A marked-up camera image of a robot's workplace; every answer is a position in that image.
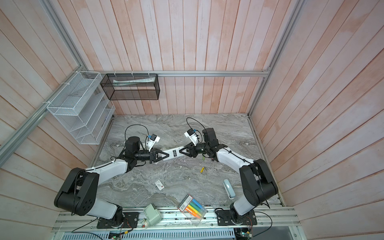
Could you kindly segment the red white remote control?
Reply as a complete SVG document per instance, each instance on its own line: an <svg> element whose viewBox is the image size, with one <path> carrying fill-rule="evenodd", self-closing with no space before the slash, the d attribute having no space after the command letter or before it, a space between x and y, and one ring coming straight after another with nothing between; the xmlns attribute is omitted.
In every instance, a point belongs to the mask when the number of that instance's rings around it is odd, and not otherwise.
<svg viewBox="0 0 384 240"><path fill-rule="evenodd" d="M181 147L176 147L176 148L173 148L173 149L168 149L168 150L163 150L163 152L166 152L169 154L169 157L164 160L164 161L167 161L167 160L171 160L171 159L175 159L175 158L179 158L179 157L185 157L185 155L182 155L180 154L179 150L181 148L183 148L184 146L181 146Z"/></svg>

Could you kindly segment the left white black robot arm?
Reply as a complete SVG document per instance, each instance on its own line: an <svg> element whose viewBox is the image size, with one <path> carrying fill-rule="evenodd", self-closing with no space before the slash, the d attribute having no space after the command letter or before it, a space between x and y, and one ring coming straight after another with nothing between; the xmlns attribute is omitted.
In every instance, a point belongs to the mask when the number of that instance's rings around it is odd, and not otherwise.
<svg viewBox="0 0 384 240"><path fill-rule="evenodd" d="M74 168L70 171L54 200L55 207L79 216L93 216L106 220L120 217L118 205L97 199L99 185L136 167L138 161L156 163L169 156L153 146L160 137L148 136L147 147L139 137L129 137L122 152L106 164L88 169Z"/></svg>

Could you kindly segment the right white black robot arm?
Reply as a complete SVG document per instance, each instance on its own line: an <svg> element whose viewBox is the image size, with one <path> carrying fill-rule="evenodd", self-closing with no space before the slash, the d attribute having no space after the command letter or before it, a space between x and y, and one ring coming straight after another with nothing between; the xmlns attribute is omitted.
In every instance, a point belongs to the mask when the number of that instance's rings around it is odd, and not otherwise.
<svg viewBox="0 0 384 240"><path fill-rule="evenodd" d="M252 160L243 157L233 152L227 145L220 144L213 128L203 130L202 142L199 142L193 129L187 130L185 136L191 143L180 150L181 154L191 158L199 154L206 155L216 162L227 165L240 175L243 195L231 204L230 210L225 211L233 221L278 194L278 186L267 163L262 159Z"/></svg>

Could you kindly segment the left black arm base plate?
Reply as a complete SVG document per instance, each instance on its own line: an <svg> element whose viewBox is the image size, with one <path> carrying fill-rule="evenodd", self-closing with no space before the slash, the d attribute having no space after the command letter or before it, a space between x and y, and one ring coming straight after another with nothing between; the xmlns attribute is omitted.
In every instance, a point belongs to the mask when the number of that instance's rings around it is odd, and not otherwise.
<svg viewBox="0 0 384 240"><path fill-rule="evenodd" d="M129 228L134 229L138 225L139 212L121 212L117 213L112 219L100 218L97 223L97 229Z"/></svg>

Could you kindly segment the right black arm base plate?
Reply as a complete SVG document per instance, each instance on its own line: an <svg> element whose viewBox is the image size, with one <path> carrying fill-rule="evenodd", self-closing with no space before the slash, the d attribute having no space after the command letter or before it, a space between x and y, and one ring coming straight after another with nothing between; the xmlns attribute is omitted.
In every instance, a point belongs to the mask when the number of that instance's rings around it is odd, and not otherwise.
<svg viewBox="0 0 384 240"><path fill-rule="evenodd" d="M251 210L243 216L238 215L234 210L224 210L217 208L214 210L217 216L217 223L219 226L232 226L232 225L257 225L255 212Z"/></svg>

